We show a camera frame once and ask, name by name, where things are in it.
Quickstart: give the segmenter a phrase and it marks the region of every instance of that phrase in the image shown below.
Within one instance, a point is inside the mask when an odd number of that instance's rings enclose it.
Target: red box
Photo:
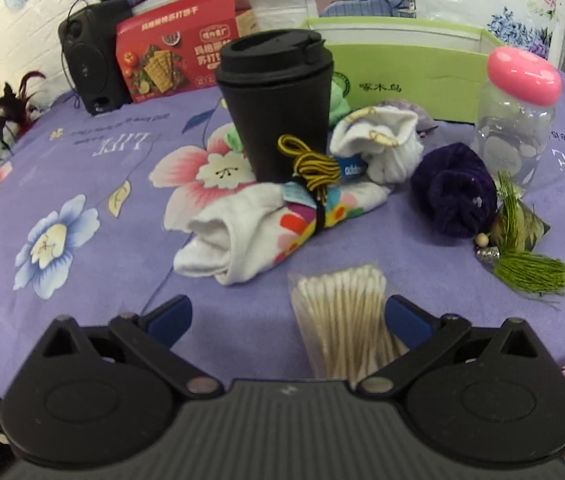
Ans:
[[[214,86],[220,49],[258,30],[247,0],[178,0],[119,23],[116,58],[139,103]]]

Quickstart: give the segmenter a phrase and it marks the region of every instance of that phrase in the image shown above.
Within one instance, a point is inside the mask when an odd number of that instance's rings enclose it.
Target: black speaker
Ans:
[[[116,61],[116,26],[131,16],[127,0],[100,0],[73,13],[58,27],[67,68],[91,115],[131,103]]]

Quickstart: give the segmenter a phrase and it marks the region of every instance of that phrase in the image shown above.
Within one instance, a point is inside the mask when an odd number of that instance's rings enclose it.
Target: wooden bead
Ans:
[[[480,248],[483,248],[483,247],[486,247],[486,246],[489,245],[489,237],[484,233],[480,233],[479,235],[476,235],[475,238],[473,239],[473,241]]]

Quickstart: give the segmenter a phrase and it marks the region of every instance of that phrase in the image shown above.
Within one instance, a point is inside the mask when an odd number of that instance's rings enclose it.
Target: pink lid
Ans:
[[[499,46],[486,65],[491,82],[507,94],[537,106],[553,106],[562,92],[562,78],[540,56],[514,46]]]

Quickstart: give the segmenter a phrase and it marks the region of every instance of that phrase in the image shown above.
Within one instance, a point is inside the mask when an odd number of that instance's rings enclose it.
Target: black cup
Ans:
[[[278,151],[282,134],[326,153],[333,58],[324,44],[313,30],[271,30],[220,51],[216,80],[259,182],[293,174]]]

